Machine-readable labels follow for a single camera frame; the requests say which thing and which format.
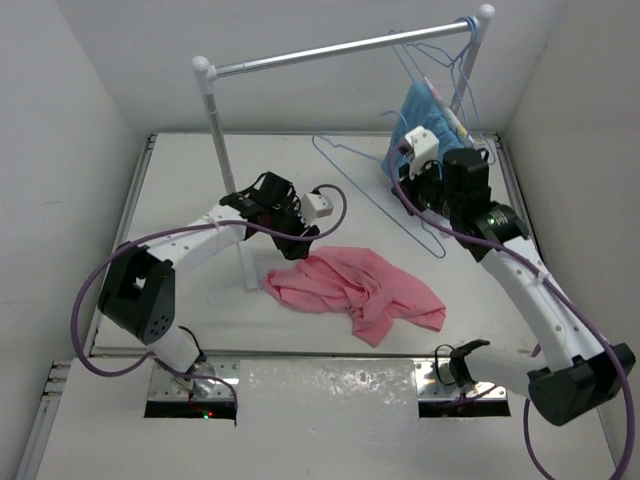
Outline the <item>pink t shirt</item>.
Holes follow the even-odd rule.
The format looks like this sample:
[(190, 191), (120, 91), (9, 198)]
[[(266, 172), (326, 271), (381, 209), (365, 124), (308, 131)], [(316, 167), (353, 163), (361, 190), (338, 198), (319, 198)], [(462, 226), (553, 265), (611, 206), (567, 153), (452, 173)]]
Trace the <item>pink t shirt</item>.
[(362, 247), (320, 247), (291, 268), (269, 271), (264, 290), (299, 312), (348, 314), (352, 335), (371, 347), (397, 319), (433, 331), (446, 320), (446, 306), (422, 280)]

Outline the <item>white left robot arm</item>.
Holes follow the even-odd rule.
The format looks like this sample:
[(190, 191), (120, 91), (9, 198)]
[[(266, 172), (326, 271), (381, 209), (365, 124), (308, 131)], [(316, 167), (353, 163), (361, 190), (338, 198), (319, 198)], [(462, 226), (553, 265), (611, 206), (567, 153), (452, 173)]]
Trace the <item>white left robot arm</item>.
[(201, 373), (206, 357), (175, 323), (179, 279), (258, 227), (287, 236), (273, 238), (285, 259), (306, 257), (308, 239), (320, 229), (301, 214), (301, 203), (291, 182), (267, 172), (255, 185), (222, 197), (188, 232), (125, 243), (126, 251), (110, 262), (98, 309), (188, 383), (184, 376)]

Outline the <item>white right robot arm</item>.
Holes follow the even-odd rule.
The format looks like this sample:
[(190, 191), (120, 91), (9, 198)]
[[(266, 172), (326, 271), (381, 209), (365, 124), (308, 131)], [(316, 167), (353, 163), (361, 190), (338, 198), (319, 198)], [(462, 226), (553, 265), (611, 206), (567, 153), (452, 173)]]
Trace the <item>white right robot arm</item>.
[(468, 250), (503, 288), (537, 339), (544, 363), (519, 366), (491, 357), (487, 340), (451, 353), (449, 370), (463, 387), (493, 373), (500, 384), (532, 401), (549, 423), (562, 426), (613, 399), (636, 364), (630, 347), (599, 341), (540, 259), (522, 218), (492, 198), (488, 153), (458, 148), (442, 161), (416, 148), (395, 148), (393, 193), (410, 214), (431, 211), (446, 219), (445, 233)]

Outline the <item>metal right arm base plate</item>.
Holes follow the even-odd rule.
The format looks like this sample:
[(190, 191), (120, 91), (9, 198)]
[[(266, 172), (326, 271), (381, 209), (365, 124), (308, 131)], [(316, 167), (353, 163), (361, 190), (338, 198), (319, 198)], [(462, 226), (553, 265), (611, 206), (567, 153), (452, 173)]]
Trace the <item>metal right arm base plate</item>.
[(490, 382), (478, 382), (465, 387), (451, 385), (451, 380), (441, 382), (436, 375), (434, 358), (414, 362), (414, 378), (419, 400), (454, 402), (461, 400), (506, 400), (507, 392)]

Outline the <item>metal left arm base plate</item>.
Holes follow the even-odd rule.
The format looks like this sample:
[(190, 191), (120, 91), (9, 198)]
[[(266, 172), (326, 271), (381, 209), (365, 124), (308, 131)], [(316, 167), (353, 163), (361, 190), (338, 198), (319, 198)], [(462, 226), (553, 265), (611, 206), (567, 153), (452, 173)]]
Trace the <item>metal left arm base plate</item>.
[(213, 363), (198, 375), (206, 379), (189, 380), (178, 378), (155, 364), (149, 382), (147, 399), (149, 401), (186, 401), (189, 395), (195, 400), (232, 400), (232, 392), (226, 384), (234, 388), (239, 384), (240, 367), (226, 360)]

